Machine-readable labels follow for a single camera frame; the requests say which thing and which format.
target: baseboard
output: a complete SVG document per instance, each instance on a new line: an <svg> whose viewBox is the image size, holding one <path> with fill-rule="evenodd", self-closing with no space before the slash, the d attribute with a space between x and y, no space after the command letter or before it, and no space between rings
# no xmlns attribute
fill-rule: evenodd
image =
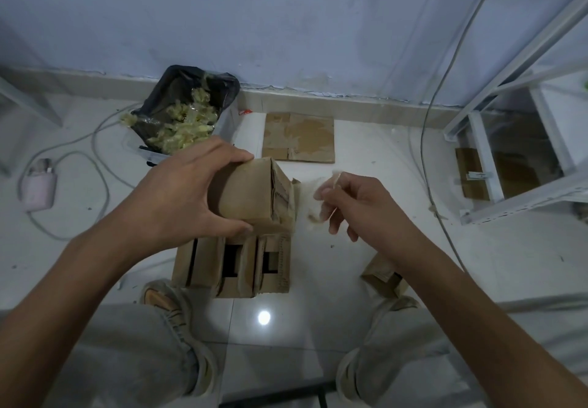
<svg viewBox="0 0 588 408"><path fill-rule="evenodd" d="M107 76L97 72L0 67L0 76L28 93L68 94L101 99L142 101L156 78ZM354 122L398 124L420 127L427 107L398 100L368 97L319 97L292 89L243 87L240 109L253 112L295 112L331 116ZM434 106L427 127L443 129L460 111L459 107Z"/></svg>

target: person's left hand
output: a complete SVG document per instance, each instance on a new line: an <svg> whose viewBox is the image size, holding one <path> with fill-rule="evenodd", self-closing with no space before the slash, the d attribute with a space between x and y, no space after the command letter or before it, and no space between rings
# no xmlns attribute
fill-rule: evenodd
<svg viewBox="0 0 588 408"><path fill-rule="evenodd" d="M216 136L194 144L151 168L133 192L95 227L104 223L130 234L134 250L139 249L134 251L136 261L198 237L231 237L252 231L244 221L213 214L206 199L218 170L253 158Z"/></svg>

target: white cable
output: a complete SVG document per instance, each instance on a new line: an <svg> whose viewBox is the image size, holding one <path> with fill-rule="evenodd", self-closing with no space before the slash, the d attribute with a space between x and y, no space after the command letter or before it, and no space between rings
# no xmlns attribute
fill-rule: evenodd
<svg viewBox="0 0 588 408"><path fill-rule="evenodd" d="M455 48L455 52L453 52L453 56L451 58L451 62L449 63L447 69L445 70L445 74L443 74L443 77L441 78L441 81L439 82L437 89L435 89L435 92L433 93L433 96L431 97L431 101L429 103L429 107L427 108L427 112L424 115L424 120L423 120L423 127L422 127L422 131L420 133L420 163L423 166L423 177L424 177L424 184L427 188L427 195L429 196L429 201L431 203L431 208L433 210L433 212L435 213L435 217L437 218L437 220L439 221L439 225L441 226L441 229L443 230L443 233L445 234L445 237L447 238L447 241L449 242L449 245L451 246L451 249L453 250L453 253L455 254L455 257L457 258L459 264L461 265L463 271L466 273L466 275L469 275L466 266L464 265L462 258L459 256L459 253L457 251L457 249L455 248L455 245L453 245L453 241L451 239L451 236L449 235L449 233L447 232L447 229L445 228L445 224L443 223L443 220L441 219L441 216L439 216L439 212L437 211L437 206L435 205L435 201L433 199L433 193L431 192L431 187L429 185L429 178L427 177L427 170L424 166L424 156L423 156L423 139L424 139L424 130L426 128L426 123L427 123L427 118L429 117L429 112L431 110L431 108L433 107L433 102L435 102L435 99L437 98L437 94L439 93L439 91L441 90L441 88L443 87L443 84L445 83L445 79L447 78L447 76L449 75L449 72L451 71L451 68L453 67L453 64L455 63L455 60L458 57L458 53L459 50L462 47L463 41L466 39L466 35L467 32L470 30L470 27L472 26L474 19L476 19L476 16L478 14L478 12L481 9L481 6L484 4L484 2L486 2L486 0L480 0L472 14L472 16L469 18L469 20L467 21L466 27L463 29L463 32L459 38L458 41L458 45Z"/></svg>
<svg viewBox="0 0 588 408"><path fill-rule="evenodd" d="M72 144L77 143L77 142L81 142L82 140L84 140L84 139L86 139L88 137L92 137L92 139L91 139L92 153L94 154L94 156L96 157L96 159L98 160L98 162L104 167L104 169L106 169L106 171L108 171L110 174L112 174L112 176L116 180L120 181L124 185L127 185L130 188L135 188L135 186L131 185L127 181L121 179L116 174L114 174L114 172L112 172L112 170L108 167L108 165L104 162L104 160L102 160L100 158L100 156L98 154L98 150L96 149L96 135L100 131L103 131L105 129L111 128L111 127L116 126L118 124L118 122L116 122L116 123L110 123L110 124L107 124L106 126L104 126L104 124L109 119L111 119L115 115L120 114L121 112L129 111L131 109L137 108L140 105L141 105L140 103L135 103L135 104L131 104L130 106L123 107L122 109L117 110L116 112L114 112L114 113L110 114L109 116L107 116L107 118L105 118L103 121L100 122L100 124L98 126L96 126L96 129L94 129L91 133L86 134L85 136L78 137L75 140L71 140L69 142L59 143L59 144L50 146L48 148L44 148L44 149L36 152L35 154L33 154L31 156L30 160L26 163L26 165L25 165L22 173L18 177L18 181L17 181L17 197L18 197L18 200L22 200L22 182L23 182L25 176L27 175L27 173L29 171L29 167L33 164L33 162L38 157L40 157L41 154L44 154L44 153L46 153L48 151L51 151L51 150L54 150L54 149L57 149L57 148L61 148L63 146L68 146L68 145L72 145ZM110 188L108 187L108 183L106 181L106 178L104 177L104 174L102 173L100 167L98 166L98 163L96 163L96 160L92 159L92 157L90 157L85 152L81 152L81 151L78 151L78 150L67 152L67 153L63 154L61 157L57 158L57 160L55 160L53 162L53 164L52 164L53 168L55 169L57 167L57 165L60 164L60 162L62 162L67 157L74 156L74 155L82 156L85 159L88 159L88 161L92 164L92 166L94 167L94 169L96 170L96 172L100 176L100 179L102 181L102 184L104 185L104 190L105 190L106 197L104 199L104 204L102 204L102 207L100 208L100 211L98 212L98 215L96 217L96 220L92 224L92 225L94 225L100 219L102 219L104 217L104 215L106 214L106 212L107 212L107 208L108 208L108 204L110 203L110 196L111 196L111 194L110 194ZM39 222L33 216L33 214L31 212L27 212L26 214L27 214L28 218L30 219L31 223L33 224L33 226L35 226L35 228L37 228L38 230L40 230L42 233L45 233L50 238L55 239L57 241L69 241L70 239L73 239L73 237L59 236L59 235L57 235L55 233L52 233L43 224L41 224L41 222Z"/></svg>

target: person's right hand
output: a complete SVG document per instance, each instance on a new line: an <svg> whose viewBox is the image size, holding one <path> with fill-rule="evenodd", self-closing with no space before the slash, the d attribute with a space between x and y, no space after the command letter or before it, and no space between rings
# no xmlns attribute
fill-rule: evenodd
<svg viewBox="0 0 588 408"><path fill-rule="evenodd" d="M341 173L323 183L314 198L323 201L320 218L329 219L329 233L337 234L346 220L351 241L359 236L392 260L412 255L427 239L375 177Z"/></svg>

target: white metal shelving frame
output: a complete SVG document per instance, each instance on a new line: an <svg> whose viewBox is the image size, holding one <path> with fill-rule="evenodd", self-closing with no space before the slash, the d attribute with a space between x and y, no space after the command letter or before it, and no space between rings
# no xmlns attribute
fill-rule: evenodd
<svg viewBox="0 0 588 408"><path fill-rule="evenodd" d="M588 167L585 165L568 168L564 177L505 199L481 112L491 108L503 93L524 87L533 92L541 82L588 70L588 59L541 71L532 70L533 64L587 14L588 0L572 0L443 130L446 140L454 142L461 131L467 127L471 129L491 201L483 209L464 214L462 224L489 222L560 200L586 201ZM532 96L533 99L537 98L537 94L532 93ZM545 119L545 114L540 113L540 117L550 134L551 127L548 126L552 122Z"/></svg>

